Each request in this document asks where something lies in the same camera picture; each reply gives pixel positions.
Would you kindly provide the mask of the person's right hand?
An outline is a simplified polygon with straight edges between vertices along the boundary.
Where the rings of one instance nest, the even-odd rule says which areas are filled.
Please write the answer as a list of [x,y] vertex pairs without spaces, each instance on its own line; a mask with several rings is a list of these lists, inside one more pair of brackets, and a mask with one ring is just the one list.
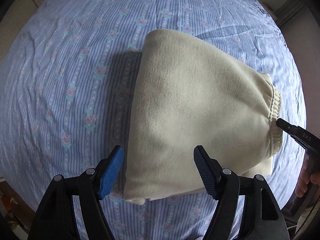
[[320,184],[320,174],[319,172],[310,174],[307,171],[308,159],[304,159],[302,169],[300,171],[297,185],[295,188],[295,194],[297,197],[301,198],[307,192],[308,183],[312,182],[313,185],[317,185],[317,191],[313,196],[313,200],[316,201],[319,197],[319,184]]

